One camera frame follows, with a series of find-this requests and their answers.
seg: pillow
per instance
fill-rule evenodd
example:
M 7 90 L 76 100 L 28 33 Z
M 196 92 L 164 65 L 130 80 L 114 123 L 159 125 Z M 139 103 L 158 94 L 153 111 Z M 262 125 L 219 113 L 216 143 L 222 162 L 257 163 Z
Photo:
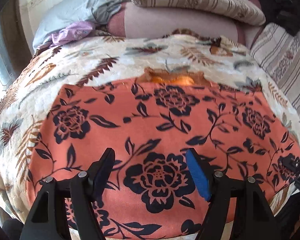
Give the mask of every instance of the pillow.
M 56 33 L 78 21 L 107 24 L 109 18 L 120 10 L 124 0 L 64 0 L 52 7 L 34 36 L 34 50 L 52 33 Z
M 190 29 L 203 37 L 223 35 L 245 44 L 239 22 L 232 19 L 189 9 L 141 8 L 131 2 L 122 4 L 122 9 L 110 19 L 107 29 L 114 36 L 131 39 L 162 38 L 176 29 Z
M 251 56 L 272 77 L 300 116 L 300 39 L 270 23 L 253 45 Z M 279 92 L 269 88 L 274 98 L 280 100 Z
M 131 0 L 140 7 L 191 8 L 221 14 L 251 25 L 262 25 L 265 15 L 248 0 Z

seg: purple cloth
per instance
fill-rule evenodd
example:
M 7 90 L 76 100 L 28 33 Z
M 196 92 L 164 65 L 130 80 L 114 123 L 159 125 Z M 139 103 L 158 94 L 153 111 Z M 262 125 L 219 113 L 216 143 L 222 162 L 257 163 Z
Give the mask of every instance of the purple cloth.
M 62 29 L 58 33 L 50 35 L 37 49 L 62 46 L 71 41 L 79 41 L 88 36 L 95 29 L 96 25 L 91 22 L 75 22 Z

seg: orange floral fabric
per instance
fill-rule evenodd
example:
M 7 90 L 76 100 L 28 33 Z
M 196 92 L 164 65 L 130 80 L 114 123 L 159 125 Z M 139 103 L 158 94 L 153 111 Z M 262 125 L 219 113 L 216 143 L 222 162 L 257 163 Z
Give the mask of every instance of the orange floral fabric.
M 213 84 L 177 86 L 123 80 L 100 87 L 64 85 L 41 126 L 28 173 L 32 204 L 47 176 L 72 178 L 107 147 L 116 161 L 93 209 L 106 237 L 170 238 L 197 232 L 208 209 L 187 168 L 194 147 L 215 170 L 253 176 L 266 198 L 294 174 L 282 158 L 300 160 L 294 137 L 259 89 Z M 70 199 L 69 225 L 76 228 Z M 231 202 L 228 221 L 234 217 Z

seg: metal screw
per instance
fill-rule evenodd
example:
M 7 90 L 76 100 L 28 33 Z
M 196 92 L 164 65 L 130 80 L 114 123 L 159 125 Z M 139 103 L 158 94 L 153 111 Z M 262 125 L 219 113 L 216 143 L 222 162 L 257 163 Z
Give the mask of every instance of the metal screw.
M 79 178 L 84 178 L 85 176 L 87 176 L 87 172 L 86 171 L 80 171 L 78 176 L 79 176 Z
M 53 181 L 53 177 L 51 177 L 51 176 L 46 177 L 45 181 L 46 181 L 46 183 L 50 183 L 51 181 Z
M 248 181 L 250 183 L 255 183 L 256 182 L 256 179 L 254 177 L 248 177 Z
M 214 176 L 221 178 L 223 176 L 223 172 L 222 171 L 215 171 Z

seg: striped cushion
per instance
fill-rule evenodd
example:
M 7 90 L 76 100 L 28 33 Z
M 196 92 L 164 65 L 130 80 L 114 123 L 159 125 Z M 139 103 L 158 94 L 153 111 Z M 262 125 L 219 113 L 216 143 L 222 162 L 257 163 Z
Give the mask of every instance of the striped cushion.
M 131 0 L 140 7 L 191 8 L 224 15 L 251 25 L 262 25 L 265 15 L 248 0 Z
M 252 47 L 251 55 L 272 77 L 300 116 L 300 39 L 270 23 Z

